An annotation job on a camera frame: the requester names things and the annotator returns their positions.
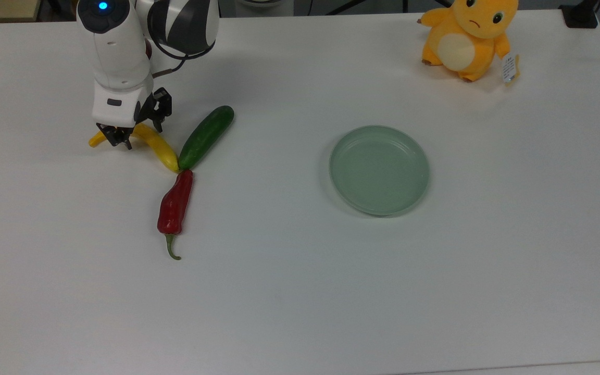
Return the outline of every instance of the tag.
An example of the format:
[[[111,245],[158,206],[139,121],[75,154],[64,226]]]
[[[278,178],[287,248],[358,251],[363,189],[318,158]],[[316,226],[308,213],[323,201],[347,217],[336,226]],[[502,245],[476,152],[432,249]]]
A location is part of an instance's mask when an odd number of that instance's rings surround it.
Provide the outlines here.
[[[519,61],[520,55],[514,56],[511,52],[507,53],[502,59],[502,79],[507,86],[520,76],[517,67]]]

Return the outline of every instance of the plush toy foot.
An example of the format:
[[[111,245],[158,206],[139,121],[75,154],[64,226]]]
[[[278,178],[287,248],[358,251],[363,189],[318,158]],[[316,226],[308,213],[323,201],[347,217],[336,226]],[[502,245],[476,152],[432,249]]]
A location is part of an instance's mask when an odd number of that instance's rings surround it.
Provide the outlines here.
[[[462,78],[462,80],[463,80],[464,82],[469,82],[469,83],[471,83],[471,82],[474,82],[474,81],[476,81],[477,79],[481,78],[481,77],[483,76],[483,74],[485,74],[485,72],[484,72],[484,71],[482,71],[482,72],[479,72],[479,73],[462,73],[462,72],[459,72],[457,75],[458,75],[460,78]]]
[[[426,66],[442,66],[443,65],[441,63],[441,60],[434,54],[434,52],[432,52],[432,50],[429,48],[429,45],[427,45],[427,43],[423,47],[423,57],[422,57],[421,61]]]

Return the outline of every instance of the white tag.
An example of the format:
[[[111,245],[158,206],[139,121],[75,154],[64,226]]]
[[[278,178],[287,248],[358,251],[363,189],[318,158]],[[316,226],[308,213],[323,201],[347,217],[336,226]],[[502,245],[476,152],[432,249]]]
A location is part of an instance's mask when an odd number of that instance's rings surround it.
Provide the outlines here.
[[[502,79],[507,85],[517,78],[517,62],[519,55],[511,52],[507,53],[502,59]]]

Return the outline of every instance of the plush toy arm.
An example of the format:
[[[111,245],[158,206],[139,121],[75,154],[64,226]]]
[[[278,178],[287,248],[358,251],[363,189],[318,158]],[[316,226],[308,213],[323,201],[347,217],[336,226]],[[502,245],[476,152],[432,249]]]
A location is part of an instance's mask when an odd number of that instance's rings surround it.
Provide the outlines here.
[[[495,53],[497,53],[497,56],[500,57],[500,59],[503,59],[503,57],[509,52],[510,44],[508,37],[506,36],[506,33],[502,33],[502,35],[495,38]]]
[[[448,16],[450,11],[451,10],[449,8],[427,10],[427,12],[423,14],[423,17],[418,20],[418,23],[422,24],[423,26],[430,26],[431,28],[434,28]]]

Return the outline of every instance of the red chili pepper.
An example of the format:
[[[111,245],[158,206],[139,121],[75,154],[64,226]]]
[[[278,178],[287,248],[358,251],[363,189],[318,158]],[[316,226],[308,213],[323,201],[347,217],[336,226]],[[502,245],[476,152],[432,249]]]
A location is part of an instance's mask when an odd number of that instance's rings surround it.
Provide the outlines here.
[[[181,258],[173,254],[173,240],[177,234],[182,232],[182,221],[186,213],[186,206],[189,204],[192,185],[193,172],[190,169],[183,170],[177,175],[176,183],[161,200],[157,229],[166,235],[168,254],[176,260]]]

